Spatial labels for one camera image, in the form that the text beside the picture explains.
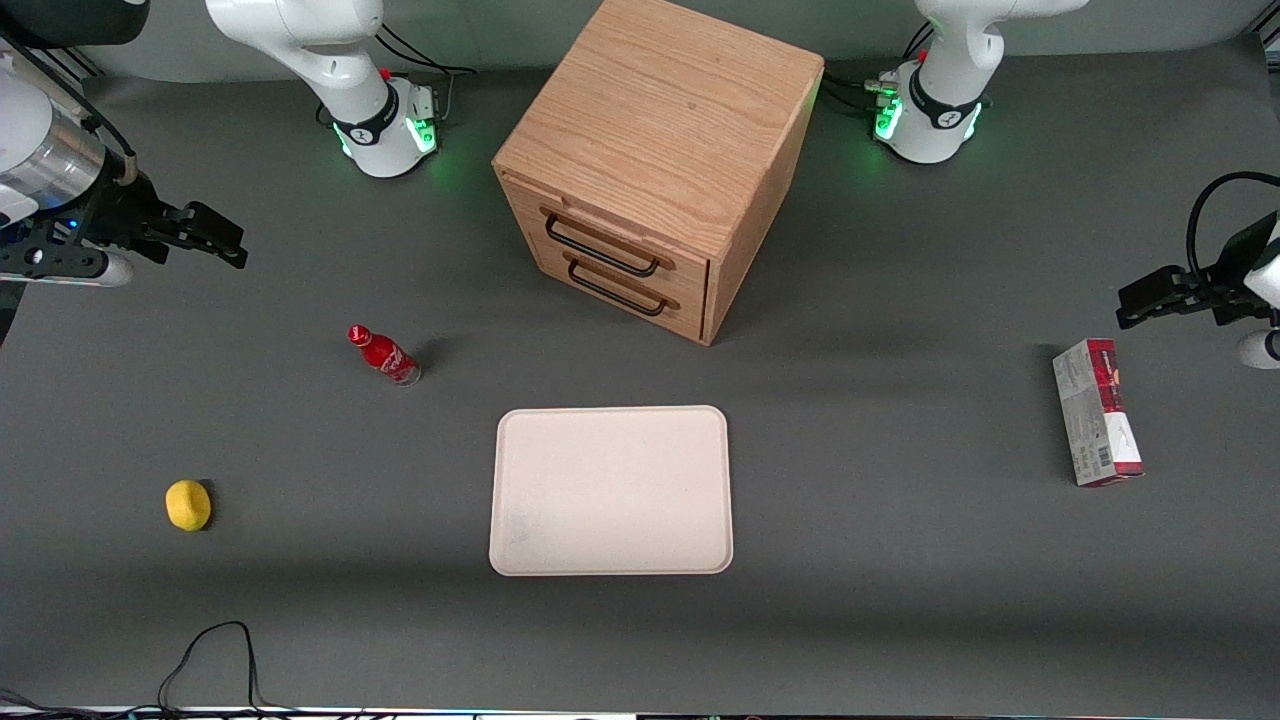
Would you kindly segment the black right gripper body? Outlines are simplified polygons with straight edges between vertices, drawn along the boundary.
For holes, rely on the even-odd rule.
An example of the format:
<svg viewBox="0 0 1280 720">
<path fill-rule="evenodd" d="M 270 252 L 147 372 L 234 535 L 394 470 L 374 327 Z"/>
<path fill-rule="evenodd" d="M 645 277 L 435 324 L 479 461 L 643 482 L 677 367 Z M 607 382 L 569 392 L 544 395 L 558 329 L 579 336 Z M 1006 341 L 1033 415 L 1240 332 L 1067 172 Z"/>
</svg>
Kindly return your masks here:
<svg viewBox="0 0 1280 720">
<path fill-rule="evenodd" d="M 147 181 L 120 188 L 106 179 L 59 208 L 13 220 L 3 227 L 3 278 L 131 279 L 131 254 L 150 261 L 143 258 L 148 205 L 165 204 Z"/>
</svg>

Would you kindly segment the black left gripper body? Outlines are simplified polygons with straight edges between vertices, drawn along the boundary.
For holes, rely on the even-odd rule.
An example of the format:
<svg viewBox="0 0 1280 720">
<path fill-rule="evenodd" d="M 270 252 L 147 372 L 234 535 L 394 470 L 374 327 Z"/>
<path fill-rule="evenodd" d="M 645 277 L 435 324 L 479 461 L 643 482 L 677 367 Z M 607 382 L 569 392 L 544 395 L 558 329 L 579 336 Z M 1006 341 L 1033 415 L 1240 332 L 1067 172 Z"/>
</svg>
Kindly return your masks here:
<svg viewBox="0 0 1280 720">
<path fill-rule="evenodd" d="M 1233 275 L 1249 295 L 1249 318 L 1277 324 L 1279 229 L 1275 211 L 1235 233 L 1224 245 L 1212 272 Z"/>
</svg>

